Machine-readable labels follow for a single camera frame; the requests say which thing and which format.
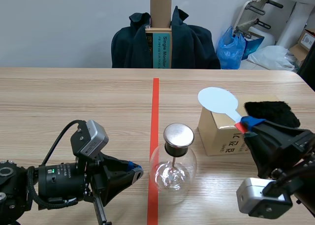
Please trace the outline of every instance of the black brush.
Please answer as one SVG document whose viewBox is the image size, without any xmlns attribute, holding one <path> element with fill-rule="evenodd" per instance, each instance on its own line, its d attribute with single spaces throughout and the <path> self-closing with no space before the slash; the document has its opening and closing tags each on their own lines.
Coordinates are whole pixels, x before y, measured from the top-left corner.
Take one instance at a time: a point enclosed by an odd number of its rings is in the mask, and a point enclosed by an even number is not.
<svg viewBox="0 0 315 225">
<path fill-rule="evenodd" d="M 292 113 L 287 103 L 282 101 L 247 102 L 244 107 L 249 116 L 266 119 L 290 128 L 300 127 L 300 120 Z"/>
</svg>

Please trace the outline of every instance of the blue plastic bag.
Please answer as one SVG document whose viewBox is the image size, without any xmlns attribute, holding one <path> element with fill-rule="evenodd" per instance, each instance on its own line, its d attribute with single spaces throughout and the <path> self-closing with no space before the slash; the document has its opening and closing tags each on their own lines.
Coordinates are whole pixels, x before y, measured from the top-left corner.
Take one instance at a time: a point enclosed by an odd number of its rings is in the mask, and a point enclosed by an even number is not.
<svg viewBox="0 0 315 225">
<path fill-rule="evenodd" d="M 233 28 L 227 29 L 219 41 L 217 50 L 221 69 L 239 69 L 245 45 L 242 35 L 233 37 Z"/>
</svg>

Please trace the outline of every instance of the white paddle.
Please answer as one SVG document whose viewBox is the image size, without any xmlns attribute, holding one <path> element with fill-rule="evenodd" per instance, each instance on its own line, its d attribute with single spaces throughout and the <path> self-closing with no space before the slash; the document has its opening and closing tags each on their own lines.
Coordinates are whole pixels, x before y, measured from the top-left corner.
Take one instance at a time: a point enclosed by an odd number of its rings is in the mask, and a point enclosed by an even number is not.
<svg viewBox="0 0 315 225">
<path fill-rule="evenodd" d="M 218 87 L 205 88 L 199 92 L 198 100 L 203 107 L 211 112 L 226 114 L 235 123 L 241 121 L 242 117 L 236 111 L 238 100 L 231 92 L 225 89 Z"/>
</svg>

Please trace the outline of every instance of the wooden table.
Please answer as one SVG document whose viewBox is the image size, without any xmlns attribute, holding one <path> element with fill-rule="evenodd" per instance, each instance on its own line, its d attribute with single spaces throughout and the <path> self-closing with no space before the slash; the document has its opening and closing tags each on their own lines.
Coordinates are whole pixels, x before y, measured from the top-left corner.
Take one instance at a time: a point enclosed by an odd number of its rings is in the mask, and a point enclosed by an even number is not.
<svg viewBox="0 0 315 225">
<path fill-rule="evenodd" d="M 209 86 L 234 94 L 275 94 L 286 101 L 301 127 L 315 131 L 315 94 L 296 74 L 286 71 L 0 68 L 0 159 L 28 167 L 42 162 L 55 138 L 74 119 L 94 119 L 110 141 L 103 152 L 143 166 L 144 177 L 105 208 L 114 225 L 147 222 L 148 172 L 153 78 L 160 78 L 159 142 L 174 122 L 195 132 L 192 146 L 198 169 L 186 200 L 159 207 L 160 225 L 296 225 L 314 222 L 303 205 L 276 221 L 250 218 L 238 210 L 236 190 L 257 170 L 250 155 L 207 157 L 197 130 L 198 92 Z M 70 136 L 64 136 L 49 163 L 73 162 Z M 22 225 L 95 225 L 93 205 L 27 212 Z"/>
</svg>

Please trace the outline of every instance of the glass bottle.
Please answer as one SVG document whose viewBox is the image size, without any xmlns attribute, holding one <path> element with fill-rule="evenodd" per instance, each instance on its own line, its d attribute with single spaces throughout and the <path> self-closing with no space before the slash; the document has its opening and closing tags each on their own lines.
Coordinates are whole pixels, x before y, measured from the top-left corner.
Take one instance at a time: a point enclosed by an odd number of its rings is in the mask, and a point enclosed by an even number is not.
<svg viewBox="0 0 315 225">
<path fill-rule="evenodd" d="M 165 144 L 157 147 L 150 159 L 150 180 L 168 204 L 185 199 L 197 171 L 197 160 L 192 149 L 194 134 L 181 123 L 168 125 L 163 133 Z"/>
</svg>

